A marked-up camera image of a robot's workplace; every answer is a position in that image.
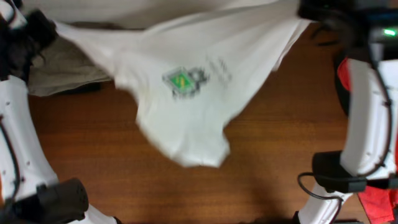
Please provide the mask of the folded dark garment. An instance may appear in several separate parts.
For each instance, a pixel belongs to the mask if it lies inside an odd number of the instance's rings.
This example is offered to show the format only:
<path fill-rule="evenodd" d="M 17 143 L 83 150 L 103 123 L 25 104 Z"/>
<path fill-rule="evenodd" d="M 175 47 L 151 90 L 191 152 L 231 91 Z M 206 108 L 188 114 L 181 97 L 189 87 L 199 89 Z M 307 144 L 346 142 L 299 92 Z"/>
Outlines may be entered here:
<path fill-rule="evenodd" d="M 71 90 L 65 90 L 58 93 L 58 95 L 76 95 L 83 93 L 90 93 L 99 91 L 101 89 L 101 83 L 88 83 L 86 85 L 79 86 Z"/>

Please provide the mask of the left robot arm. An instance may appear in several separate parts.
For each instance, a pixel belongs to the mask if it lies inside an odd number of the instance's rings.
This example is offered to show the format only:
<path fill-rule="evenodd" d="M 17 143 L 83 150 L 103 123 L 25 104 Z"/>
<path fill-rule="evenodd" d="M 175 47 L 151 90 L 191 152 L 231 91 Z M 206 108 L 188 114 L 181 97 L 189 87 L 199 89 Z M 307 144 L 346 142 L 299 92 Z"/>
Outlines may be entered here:
<path fill-rule="evenodd" d="M 119 223 L 90 205 L 79 179 L 60 182 L 40 145 L 29 110 L 32 60 L 56 38 L 41 11 L 1 1 L 1 223 Z"/>

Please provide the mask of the folded khaki pants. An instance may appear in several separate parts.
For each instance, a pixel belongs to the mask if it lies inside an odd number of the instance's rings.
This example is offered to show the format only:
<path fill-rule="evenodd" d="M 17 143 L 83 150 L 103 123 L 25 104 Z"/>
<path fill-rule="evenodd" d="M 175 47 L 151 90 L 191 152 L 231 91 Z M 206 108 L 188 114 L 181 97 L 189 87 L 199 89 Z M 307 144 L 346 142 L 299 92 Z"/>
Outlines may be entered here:
<path fill-rule="evenodd" d="M 60 35 L 33 59 L 27 86 L 31 95 L 50 96 L 110 79 L 79 47 Z"/>

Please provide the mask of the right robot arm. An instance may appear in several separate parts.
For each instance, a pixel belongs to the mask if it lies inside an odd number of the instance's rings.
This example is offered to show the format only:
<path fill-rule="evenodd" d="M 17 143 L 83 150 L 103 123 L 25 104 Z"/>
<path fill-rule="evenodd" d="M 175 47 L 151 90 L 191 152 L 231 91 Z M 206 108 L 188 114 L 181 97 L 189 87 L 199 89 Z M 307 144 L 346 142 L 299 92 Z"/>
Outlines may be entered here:
<path fill-rule="evenodd" d="M 345 148 L 313 156 L 315 185 L 292 221 L 336 223 L 354 193 L 397 187 L 397 10 L 387 1 L 301 1 L 298 15 L 337 31 L 351 91 Z"/>

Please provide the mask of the white polo shirt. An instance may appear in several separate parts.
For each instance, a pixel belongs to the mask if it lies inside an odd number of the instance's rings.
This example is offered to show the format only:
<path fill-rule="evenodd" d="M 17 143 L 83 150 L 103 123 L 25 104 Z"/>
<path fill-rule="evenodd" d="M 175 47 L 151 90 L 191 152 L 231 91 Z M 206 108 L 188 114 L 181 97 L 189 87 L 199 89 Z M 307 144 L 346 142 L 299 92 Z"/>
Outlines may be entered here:
<path fill-rule="evenodd" d="M 297 1 L 246 1 L 146 30 L 58 22 L 73 42 L 137 103 L 136 122 L 184 167 L 219 167 L 224 127 L 276 71 L 307 28 Z"/>

